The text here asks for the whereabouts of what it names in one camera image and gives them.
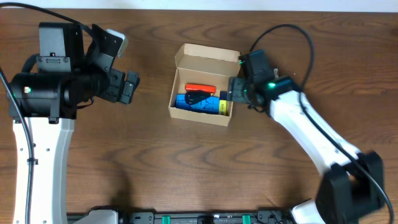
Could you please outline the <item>yellow highlighter pen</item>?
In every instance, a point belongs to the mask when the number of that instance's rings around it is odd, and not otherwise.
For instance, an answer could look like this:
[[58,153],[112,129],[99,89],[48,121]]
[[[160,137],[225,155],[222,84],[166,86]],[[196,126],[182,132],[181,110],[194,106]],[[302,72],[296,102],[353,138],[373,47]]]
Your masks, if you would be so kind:
[[220,91],[220,97],[219,97],[219,114],[220,115],[228,115],[228,110],[227,110],[227,92],[226,91]]

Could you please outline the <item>red stapler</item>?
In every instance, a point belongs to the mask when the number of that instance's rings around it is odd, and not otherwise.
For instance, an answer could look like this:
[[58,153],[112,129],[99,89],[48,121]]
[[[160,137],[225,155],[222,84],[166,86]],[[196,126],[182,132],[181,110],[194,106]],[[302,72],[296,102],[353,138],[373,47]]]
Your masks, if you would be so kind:
[[203,91],[205,93],[214,94],[216,93],[216,87],[211,85],[201,85],[201,84],[194,84],[194,83],[187,83],[185,85],[186,91]]

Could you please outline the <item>blue plastic block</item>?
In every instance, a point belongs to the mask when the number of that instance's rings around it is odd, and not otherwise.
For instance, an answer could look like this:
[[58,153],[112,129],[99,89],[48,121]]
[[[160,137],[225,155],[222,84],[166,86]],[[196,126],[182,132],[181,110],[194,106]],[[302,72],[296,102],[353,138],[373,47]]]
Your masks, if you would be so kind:
[[202,100],[196,104],[189,105],[185,101],[184,94],[178,94],[175,101],[175,107],[181,110],[194,111],[197,113],[208,113],[218,114],[219,113],[220,99],[215,96],[211,96],[205,100]]

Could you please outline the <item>brown cardboard box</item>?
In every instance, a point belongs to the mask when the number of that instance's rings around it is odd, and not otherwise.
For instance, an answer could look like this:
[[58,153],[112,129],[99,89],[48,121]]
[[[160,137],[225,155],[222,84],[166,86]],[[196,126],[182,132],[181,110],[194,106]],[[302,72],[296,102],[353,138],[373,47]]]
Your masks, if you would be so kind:
[[176,72],[169,101],[172,118],[200,123],[228,126],[233,104],[226,104],[226,115],[199,113],[179,109],[175,106],[178,94],[185,93],[187,83],[209,85],[216,88],[215,96],[228,89],[229,79],[238,76],[240,52],[235,50],[183,44],[175,55]]

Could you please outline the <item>black correction tape dispenser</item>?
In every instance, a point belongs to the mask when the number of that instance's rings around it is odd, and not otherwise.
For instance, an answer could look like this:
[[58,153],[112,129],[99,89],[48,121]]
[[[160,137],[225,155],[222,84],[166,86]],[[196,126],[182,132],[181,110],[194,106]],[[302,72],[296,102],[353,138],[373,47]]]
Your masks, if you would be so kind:
[[197,104],[207,98],[211,97],[211,93],[205,92],[205,91],[187,91],[185,93],[185,102],[188,105],[194,105]]

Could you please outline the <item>blue whiteboard marker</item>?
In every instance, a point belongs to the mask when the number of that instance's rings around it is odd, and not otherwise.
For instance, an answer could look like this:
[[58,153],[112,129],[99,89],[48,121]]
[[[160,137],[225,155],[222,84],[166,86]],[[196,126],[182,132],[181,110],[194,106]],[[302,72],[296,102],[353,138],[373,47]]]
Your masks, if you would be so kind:
[[275,76],[275,79],[279,78],[279,69],[278,68],[274,69],[274,76]]

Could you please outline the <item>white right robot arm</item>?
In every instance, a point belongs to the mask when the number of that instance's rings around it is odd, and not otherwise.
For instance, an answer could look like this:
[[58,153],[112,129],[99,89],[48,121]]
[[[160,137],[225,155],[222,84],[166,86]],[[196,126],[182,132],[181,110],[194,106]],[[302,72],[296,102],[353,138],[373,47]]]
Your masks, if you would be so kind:
[[263,50],[238,58],[242,78],[230,78],[227,99],[266,113],[300,144],[322,177],[317,196],[290,209],[293,223],[357,223],[386,202],[383,163],[344,140],[311,106],[290,77],[278,77]]

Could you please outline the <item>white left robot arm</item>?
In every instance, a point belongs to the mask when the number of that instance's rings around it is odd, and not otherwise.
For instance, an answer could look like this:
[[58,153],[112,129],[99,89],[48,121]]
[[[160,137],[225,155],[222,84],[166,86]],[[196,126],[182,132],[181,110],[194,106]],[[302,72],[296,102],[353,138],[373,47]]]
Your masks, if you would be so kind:
[[10,82],[17,145],[14,223],[66,223],[68,149],[78,110],[95,98],[129,104],[139,84],[113,62],[127,37],[97,25],[42,22],[40,52]]

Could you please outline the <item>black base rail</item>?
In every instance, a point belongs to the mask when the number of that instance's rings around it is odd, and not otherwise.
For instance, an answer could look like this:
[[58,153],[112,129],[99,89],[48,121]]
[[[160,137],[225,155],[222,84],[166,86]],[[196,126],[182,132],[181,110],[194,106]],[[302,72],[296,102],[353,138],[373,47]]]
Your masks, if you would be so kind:
[[112,206],[93,207],[86,214],[70,213],[67,223],[128,223],[128,224],[271,224],[295,223],[289,210],[257,211],[156,212],[129,211]]

